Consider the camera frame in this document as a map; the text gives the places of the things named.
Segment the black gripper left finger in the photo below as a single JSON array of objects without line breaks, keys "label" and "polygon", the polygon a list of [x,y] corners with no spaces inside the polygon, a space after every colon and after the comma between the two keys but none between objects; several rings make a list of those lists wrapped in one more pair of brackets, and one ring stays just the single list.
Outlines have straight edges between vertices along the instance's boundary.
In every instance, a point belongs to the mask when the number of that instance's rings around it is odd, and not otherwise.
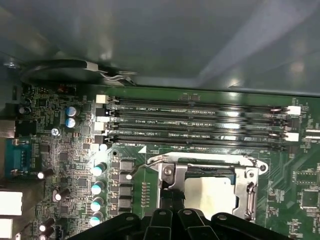
[{"label": "black gripper left finger", "polygon": [[152,215],[139,218],[125,212],[72,236],[71,240],[170,240],[174,191],[160,191],[160,206]]}]

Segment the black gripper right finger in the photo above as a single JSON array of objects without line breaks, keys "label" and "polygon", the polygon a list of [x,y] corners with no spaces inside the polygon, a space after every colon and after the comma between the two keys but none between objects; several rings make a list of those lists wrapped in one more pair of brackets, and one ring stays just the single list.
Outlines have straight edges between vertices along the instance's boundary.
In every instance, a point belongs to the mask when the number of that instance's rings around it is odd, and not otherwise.
[{"label": "black gripper right finger", "polygon": [[197,211],[187,209],[180,190],[172,190],[173,210],[177,213],[186,235],[190,240],[275,240],[271,230],[251,223],[232,214],[221,212],[205,223]]}]

